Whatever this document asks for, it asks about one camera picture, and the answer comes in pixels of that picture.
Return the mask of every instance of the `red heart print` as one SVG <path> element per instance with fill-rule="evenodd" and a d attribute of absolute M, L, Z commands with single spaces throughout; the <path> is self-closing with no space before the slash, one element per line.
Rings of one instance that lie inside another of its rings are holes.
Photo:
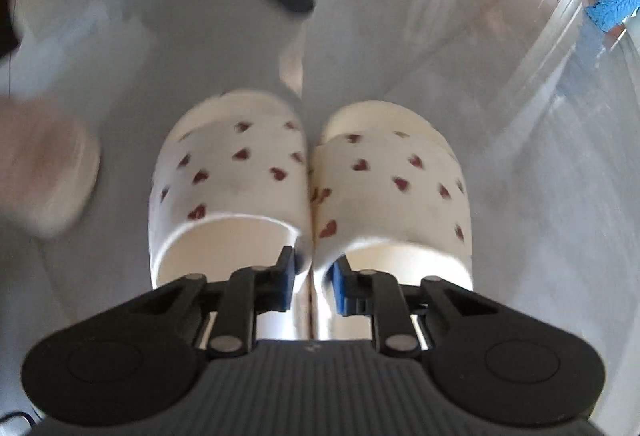
<path fill-rule="evenodd" d="M 440 193 L 440 196 L 442 196 L 445 200 L 451 199 L 451 194 L 443 184 L 440 184 L 440 187 L 438 187 L 438 192 Z"/>
<path fill-rule="evenodd" d="M 394 184 L 398 187 L 398 190 L 401 192 L 407 192 L 409 190 L 409 182 L 404 178 L 400 178 L 399 176 L 393 177 Z"/>
<path fill-rule="evenodd" d="M 298 163 L 305 163 L 305 157 L 299 151 L 291 153 L 291 158 L 293 158 Z"/>
<path fill-rule="evenodd" d="M 277 181 L 283 181 L 288 176 L 288 173 L 279 167 L 272 167 L 269 172 L 273 174 L 273 178 Z"/>
<path fill-rule="evenodd" d="M 327 223 L 327 225 L 324 226 L 324 229 L 320 231 L 319 238 L 320 239 L 330 238 L 331 236 L 335 236 L 337 231 L 338 231 L 338 223 L 336 223 L 335 220 L 331 220 L 330 222 Z"/>
<path fill-rule="evenodd" d="M 200 183 L 201 181 L 205 181 L 209 177 L 209 171 L 206 169 L 200 169 L 196 176 L 193 177 L 193 181 L 191 182 L 193 185 Z"/>
<path fill-rule="evenodd" d="M 412 166 L 417 167 L 418 169 L 424 169 L 422 159 L 418 155 L 411 155 L 408 160 Z"/>
<path fill-rule="evenodd" d="M 248 160 L 250 156 L 251 152 L 249 151 L 249 148 L 244 147 L 240 149 L 240 151 L 238 151 L 232 158 L 234 160 Z"/>
<path fill-rule="evenodd" d="M 331 193 L 332 191 L 329 188 L 322 189 L 322 192 L 320 193 L 320 201 L 318 202 L 318 205 L 324 202 L 324 200 L 326 200 L 329 196 L 331 196 Z"/>
<path fill-rule="evenodd" d="M 204 203 L 201 203 L 187 215 L 187 218 L 190 220 L 201 220 L 206 214 L 207 206 Z"/>
<path fill-rule="evenodd" d="M 359 158 L 356 163 L 351 166 L 353 171 L 369 171 L 369 162 L 364 158 Z"/>
<path fill-rule="evenodd" d="M 178 169 L 185 167 L 189 163 L 190 159 L 191 159 L 191 155 L 189 153 L 184 155 L 184 158 L 178 164 Z"/>
<path fill-rule="evenodd" d="M 251 122 L 245 122 L 245 121 L 241 121 L 238 124 L 236 124 L 236 131 L 238 133 L 244 133 L 246 130 L 248 130 L 251 126 L 253 126 L 253 123 Z"/>

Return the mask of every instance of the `tiled floor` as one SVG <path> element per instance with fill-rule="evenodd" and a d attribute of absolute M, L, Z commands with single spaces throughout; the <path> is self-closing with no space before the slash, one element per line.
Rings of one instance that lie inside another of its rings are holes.
<path fill-rule="evenodd" d="M 3 408 L 24 401 L 33 342 L 150 286 L 146 199 L 170 127 L 211 94 L 259 87 L 294 103 L 311 143 L 357 100 L 431 121 L 468 181 L 476 289 L 594 344 L 609 373 L 596 420 L 636 429 L 638 53 L 628 38 L 602 53 L 581 0 L 318 0 L 306 22 L 263 0 L 76 4 L 93 10 L 73 33 L 15 56 L 12 93 L 92 123 L 102 172 L 68 235 L 0 229 Z"/>

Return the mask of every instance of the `pink object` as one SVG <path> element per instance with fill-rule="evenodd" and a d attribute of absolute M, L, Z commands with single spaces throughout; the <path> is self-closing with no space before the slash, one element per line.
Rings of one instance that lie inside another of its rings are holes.
<path fill-rule="evenodd" d="M 95 184 L 98 143 L 46 99 L 0 97 L 0 209 L 50 237 L 80 215 Z"/>

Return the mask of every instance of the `blue mop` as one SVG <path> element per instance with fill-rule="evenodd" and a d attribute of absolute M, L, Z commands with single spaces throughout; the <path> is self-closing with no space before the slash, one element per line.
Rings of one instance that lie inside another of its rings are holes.
<path fill-rule="evenodd" d="M 640 7 L 640 0 L 598 0 L 585 10 L 603 32 L 608 32 Z"/>

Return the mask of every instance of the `slide sandal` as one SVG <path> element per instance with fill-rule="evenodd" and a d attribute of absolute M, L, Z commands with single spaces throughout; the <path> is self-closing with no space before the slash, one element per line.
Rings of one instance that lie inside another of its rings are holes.
<path fill-rule="evenodd" d="M 340 109 L 314 153 L 314 335 L 370 337 L 362 318 L 337 318 L 330 269 L 378 270 L 401 284 L 438 275 L 470 289 L 471 218 L 460 165 L 444 137 L 402 106 Z"/>
<path fill-rule="evenodd" d="M 100 144 L 48 100 L 0 101 L 0 207 L 39 238 L 75 223 L 95 187 Z"/>
<path fill-rule="evenodd" d="M 158 158 L 149 202 L 154 287 L 188 273 L 224 281 L 243 267 L 272 267 L 296 248 L 291 310 L 258 318 L 258 337 L 308 337 L 312 229 L 306 141 L 278 98 L 236 90 L 188 111 Z"/>

